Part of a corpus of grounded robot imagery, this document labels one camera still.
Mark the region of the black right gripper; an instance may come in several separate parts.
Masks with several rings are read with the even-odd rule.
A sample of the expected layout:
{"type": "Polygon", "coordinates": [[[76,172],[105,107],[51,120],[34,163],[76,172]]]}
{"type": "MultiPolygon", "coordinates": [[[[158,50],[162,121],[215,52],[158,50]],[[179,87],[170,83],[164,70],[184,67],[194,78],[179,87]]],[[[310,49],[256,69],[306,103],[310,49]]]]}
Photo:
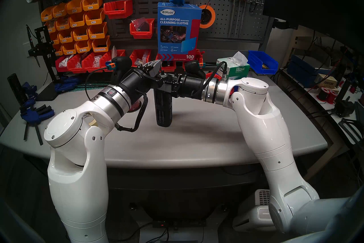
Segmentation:
{"type": "Polygon", "coordinates": [[[156,88],[155,91],[162,91],[171,95],[172,98],[201,99],[201,95],[193,96],[203,86],[203,79],[189,73],[166,74],[165,85],[156,88]]]}

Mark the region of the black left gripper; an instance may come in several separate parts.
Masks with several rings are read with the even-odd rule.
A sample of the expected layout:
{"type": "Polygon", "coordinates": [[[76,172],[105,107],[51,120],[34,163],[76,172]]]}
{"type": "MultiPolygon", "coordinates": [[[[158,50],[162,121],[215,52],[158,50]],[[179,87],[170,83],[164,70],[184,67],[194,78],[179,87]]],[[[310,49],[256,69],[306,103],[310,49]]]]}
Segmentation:
{"type": "Polygon", "coordinates": [[[142,67],[132,67],[124,75],[118,86],[128,95],[131,102],[136,102],[150,89],[163,85],[164,79],[157,77],[161,64],[161,60],[147,62],[142,67]]]}

